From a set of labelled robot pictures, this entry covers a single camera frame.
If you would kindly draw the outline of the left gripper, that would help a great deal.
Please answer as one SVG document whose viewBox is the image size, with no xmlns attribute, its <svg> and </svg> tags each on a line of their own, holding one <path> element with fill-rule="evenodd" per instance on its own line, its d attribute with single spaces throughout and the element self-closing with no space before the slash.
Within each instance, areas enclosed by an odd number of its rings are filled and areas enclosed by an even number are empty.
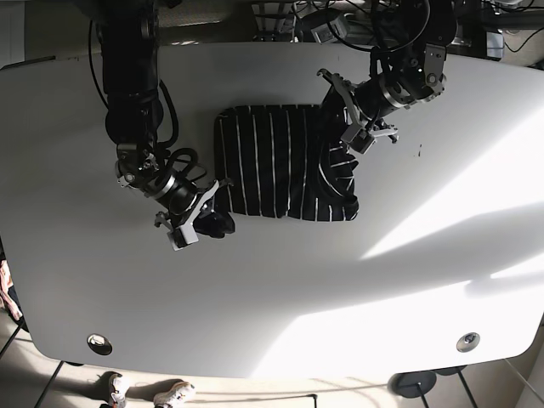
<svg viewBox="0 0 544 408">
<path fill-rule="evenodd" d="M 330 88 L 323 99 L 316 132 L 317 145 L 323 147 L 341 141 L 348 145 L 364 129 L 376 141 L 379 138 L 399 141 L 398 128 L 389 125 L 384 117 L 400 108 L 400 83 L 386 74 L 378 74 L 366 82 L 354 84 L 327 69 L 317 72 Z"/>
</svg>

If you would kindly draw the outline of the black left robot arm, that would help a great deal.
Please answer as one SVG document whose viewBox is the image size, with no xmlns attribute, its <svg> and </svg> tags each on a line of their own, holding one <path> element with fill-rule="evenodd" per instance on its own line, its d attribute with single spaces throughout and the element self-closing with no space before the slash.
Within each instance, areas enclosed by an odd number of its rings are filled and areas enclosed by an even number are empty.
<svg viewBox="0 0 544 408">
<path fill-rule="evenodd" d="M 378 139 L 398 142 L 398 129 L 386 116 L 445 91 L 447 48 L 457 30 L 449 1 L 373 1 L 366 14 L 375 40 L 364 49 L 368 80 L 355 84 L 326 69 L 318 72 L 330 85 L 316 123 L 320 143 L 340 140 L 359 153 Z"/>
</svg>

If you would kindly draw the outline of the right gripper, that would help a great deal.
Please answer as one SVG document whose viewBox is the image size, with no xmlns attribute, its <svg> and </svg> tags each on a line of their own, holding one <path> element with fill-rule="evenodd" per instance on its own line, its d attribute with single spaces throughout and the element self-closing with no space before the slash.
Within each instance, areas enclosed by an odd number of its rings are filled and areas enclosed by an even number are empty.
<svg viewBox="0 0 544 408">
<path fill-rule="evenodd" d="M 215 207 L 214 196 L 224 185 L 224 180 L 215 180 L 206 187 L 198 187 L 185 178 L 181 185 L 171 188 L 159 201 L 166 205 L 166 210 L 156 215 L 154 226 L 173 230 L 188 224 L 193 216 L 191 226 L 198 234 L 234 234 L 234 219 L 229 212 Z"/>
</svg>

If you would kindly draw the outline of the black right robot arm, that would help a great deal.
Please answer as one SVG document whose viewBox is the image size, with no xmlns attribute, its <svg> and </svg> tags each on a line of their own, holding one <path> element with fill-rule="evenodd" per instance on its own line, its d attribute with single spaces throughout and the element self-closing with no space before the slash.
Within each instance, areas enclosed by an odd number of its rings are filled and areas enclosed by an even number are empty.
<svg viewBox="0 0 544 408">
<path fill-rule="evenodd" d="M 156 226 L 187 243 L 192 232 L 222 239 L 235 232 L 228 214 L 216 212 L 214 181 L 190 179 L 199 167 L 191 148 L 175 149 L 179 120 L 158 72 L 158 15 L 152 1 L 92 1 L 107 105 L 105 129 L 116 145 L 117 176 L 164 207 Z"/>
</svg>

